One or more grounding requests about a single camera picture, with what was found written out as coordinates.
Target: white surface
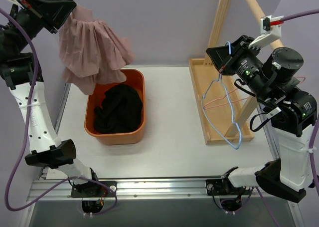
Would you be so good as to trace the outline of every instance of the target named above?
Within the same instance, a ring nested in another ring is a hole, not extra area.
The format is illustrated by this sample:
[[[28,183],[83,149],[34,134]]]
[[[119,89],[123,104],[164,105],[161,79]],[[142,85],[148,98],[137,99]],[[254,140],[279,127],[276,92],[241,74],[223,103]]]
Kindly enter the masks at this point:
[[[71,87],[59,136],[74,141],[78,159],[99,178],[220,176],[234,166],[253,167],[272,160],[263,131],[239,150],[205,145],[188,67],[137,69],[146,82],[147,123],[143,139],[134,145],[104,146],[87,134],[87,96]],[[64,177],[56,170],[47,175]]]

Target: wooden post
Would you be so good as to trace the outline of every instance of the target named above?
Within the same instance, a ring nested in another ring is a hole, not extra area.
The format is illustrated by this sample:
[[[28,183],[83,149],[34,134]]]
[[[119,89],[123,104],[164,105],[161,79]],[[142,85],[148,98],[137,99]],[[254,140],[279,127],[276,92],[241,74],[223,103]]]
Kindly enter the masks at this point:
[[[265,14],[260,8],[258,2],[256,0],[246,0],[250,10],[255,16],[255,19],[258,23],[260,23],[260,18],[264,17]],[[272,50],[283,47],[283,44],[280,40],[274,41],[270,44]],[[237,114],[235,121],[238,123],[240,127],[247,121],[250,117],[251,113],[255,110],[258,103],[255,97],[250,96],[241,111]],[[237,134],[238,130],[235,124],[232,124],[226,133],[226,137],[234,137]]]
[[[213,24],[213,28],[210,33],[208,47],[215,47],[217,45],[221,29],[224,24],[224,20],[228,11],[230,0],[219,0],[218,8]],[[205,54],[204,66],[211,66],[213,63],[207,53]]]

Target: pink ruffled fabric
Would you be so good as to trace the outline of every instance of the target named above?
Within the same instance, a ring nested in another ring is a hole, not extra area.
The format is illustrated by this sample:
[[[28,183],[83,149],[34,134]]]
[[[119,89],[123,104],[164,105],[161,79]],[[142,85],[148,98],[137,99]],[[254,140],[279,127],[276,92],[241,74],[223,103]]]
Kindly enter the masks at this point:
[[[126,81],[120,69],[133,62],[131,46],[105,21],[93,19],[91,10],[77,5],[59,36],[66,83],[74,83],[85,95],[91,95],[96,83]]]

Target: black cloth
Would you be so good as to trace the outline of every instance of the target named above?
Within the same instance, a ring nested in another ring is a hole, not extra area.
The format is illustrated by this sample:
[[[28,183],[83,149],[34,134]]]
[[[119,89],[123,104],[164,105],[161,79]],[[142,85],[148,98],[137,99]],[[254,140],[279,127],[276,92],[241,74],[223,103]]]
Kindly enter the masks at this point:
[[[128,85],[119,84],[104,94],[102,108],[94,109],[94,129],[103,134],[136,131],[141,123],[143,107],[137,91]]]

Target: orange basket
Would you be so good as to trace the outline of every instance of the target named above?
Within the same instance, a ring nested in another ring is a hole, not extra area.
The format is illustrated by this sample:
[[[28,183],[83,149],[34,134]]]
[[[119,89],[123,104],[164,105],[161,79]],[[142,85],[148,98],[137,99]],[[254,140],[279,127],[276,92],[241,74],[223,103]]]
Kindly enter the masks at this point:
[[[127,80],[123,82],[134,88],[140,96],[143,103],[142,117],[139,128],[134,132],[116,133],[116,134],[101,134],[94,129],[95,113],[94,108],[100,106],[105,98],[104,92],[117,83],[100,85],[96,84],[94,93],[89,96],[86,107],[84,128],[91,136],[94,136],[98,141],[104,145],[120,145],[120,144],[134,144],[140,141],[144,134],[144,126],[146,122],[146,102],[145,102],[145,84],[144,76],[141,72],[134,69],[123,69],[122,72],[126,75]]]

